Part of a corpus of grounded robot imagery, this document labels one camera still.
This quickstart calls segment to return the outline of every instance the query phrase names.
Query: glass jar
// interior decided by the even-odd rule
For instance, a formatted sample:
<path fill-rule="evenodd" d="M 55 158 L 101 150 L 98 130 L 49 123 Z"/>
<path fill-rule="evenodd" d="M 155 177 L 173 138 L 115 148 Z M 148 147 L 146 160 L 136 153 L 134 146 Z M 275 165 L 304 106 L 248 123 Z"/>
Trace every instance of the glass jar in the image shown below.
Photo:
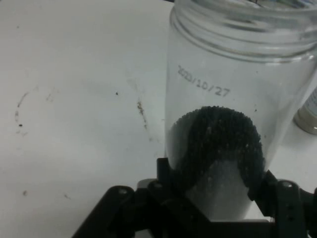
<path fill-rule="evenodd" d="M 317 0 L 176 0 L 166 155 L 174 187 L 211 220 L 244 218 L 312 80 L 316 45 Z"/>

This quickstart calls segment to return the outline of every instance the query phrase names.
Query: white table surface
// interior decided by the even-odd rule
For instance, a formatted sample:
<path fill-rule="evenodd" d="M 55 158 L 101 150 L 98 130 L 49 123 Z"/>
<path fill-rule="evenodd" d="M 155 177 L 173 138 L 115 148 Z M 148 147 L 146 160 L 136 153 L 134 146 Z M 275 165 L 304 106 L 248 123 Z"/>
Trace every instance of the white table surface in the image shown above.
<path fill-rule="evenodd" d="M 0 1 L 0 237 L 69 238 L 109 187 L 156 176 L 171 7 Z M 312 192 L 316 151 L 291 125 L 270 169 Z"/>

